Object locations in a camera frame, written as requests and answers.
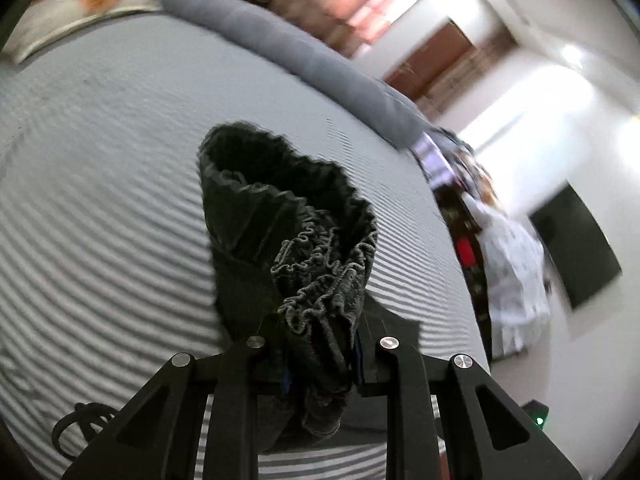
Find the dark grey denim pants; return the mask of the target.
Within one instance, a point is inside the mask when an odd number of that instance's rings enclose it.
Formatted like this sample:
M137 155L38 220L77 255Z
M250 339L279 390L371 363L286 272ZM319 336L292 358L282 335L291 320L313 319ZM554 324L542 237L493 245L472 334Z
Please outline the dark grey denim pants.
M420 326L366 289L378 230L371 205L335 162L297 153L245 122L214 127L198 150L215 308L231 341L259 336L257 446L293 451L333 437L352 394L361 315L417 344Z

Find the black device green light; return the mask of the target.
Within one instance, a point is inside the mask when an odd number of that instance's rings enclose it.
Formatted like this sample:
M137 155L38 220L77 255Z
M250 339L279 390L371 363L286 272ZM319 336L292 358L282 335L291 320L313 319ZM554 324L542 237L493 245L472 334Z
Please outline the black device green light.
M530 400L522 405L522 410L540 429L544 428L549 415L549 407L538 400Z

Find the white patterned cloth pile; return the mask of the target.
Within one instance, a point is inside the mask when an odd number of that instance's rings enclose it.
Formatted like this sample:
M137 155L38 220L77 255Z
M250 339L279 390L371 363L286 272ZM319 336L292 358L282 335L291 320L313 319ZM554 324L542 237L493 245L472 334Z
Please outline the white patterned cloth pile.
M491 351L502 360L537 344L550 322L544 246L502 211L468 193L462 200L480 227L477 241L487 281Z

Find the grey white striped bed sheet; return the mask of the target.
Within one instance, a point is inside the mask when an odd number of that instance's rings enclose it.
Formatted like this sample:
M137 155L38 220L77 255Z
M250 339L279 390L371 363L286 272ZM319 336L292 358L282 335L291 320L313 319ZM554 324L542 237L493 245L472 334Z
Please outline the grey white striped bed sheet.
M1 65L1 415L47 479L53 426L124 405L175 353L221 336L198 178L213 126L250 122L338 162L372 204L368 292L420 348L485 361L444 220L413 156L264 58L163 13Z

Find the red box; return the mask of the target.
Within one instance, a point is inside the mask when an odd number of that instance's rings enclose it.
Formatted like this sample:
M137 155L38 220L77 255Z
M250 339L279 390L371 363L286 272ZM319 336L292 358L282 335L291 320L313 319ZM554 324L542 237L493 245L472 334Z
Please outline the red box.
M477 265L477 255L471 237L467 235L457 236L454 239L454 248L456 248L457 257L463 269Z

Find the dark floor mat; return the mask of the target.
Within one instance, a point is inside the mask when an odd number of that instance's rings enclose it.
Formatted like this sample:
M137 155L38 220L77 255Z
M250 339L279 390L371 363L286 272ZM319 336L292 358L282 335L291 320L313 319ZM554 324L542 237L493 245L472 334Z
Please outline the dark floor mat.
M530 216L572 309L596 296L623 270L608 239L569 184Z

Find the brown wooden door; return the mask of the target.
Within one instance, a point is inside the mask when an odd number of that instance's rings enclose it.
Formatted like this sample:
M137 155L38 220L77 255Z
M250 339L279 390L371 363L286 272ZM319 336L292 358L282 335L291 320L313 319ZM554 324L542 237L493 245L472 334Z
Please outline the brown wooden door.
M459 58L472 50L469 38L454 22L448 21L386 76L384 81L416 102Z

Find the grey rolled duvet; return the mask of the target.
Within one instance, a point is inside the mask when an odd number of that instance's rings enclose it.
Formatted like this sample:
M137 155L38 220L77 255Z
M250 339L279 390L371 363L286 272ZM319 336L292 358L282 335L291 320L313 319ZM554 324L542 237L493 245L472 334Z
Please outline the grey rolled duvet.
M437 132L416 104L326 44L243 0L160 0L163 9L265 58L319 91L398 150Z

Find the floral pillow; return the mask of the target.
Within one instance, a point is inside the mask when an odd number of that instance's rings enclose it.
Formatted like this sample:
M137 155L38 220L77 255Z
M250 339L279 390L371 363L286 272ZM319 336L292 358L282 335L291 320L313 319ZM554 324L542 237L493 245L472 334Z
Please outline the floral pillow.
M15 64L87 26L135 13L163 10L160 0L35 0L2 47Z

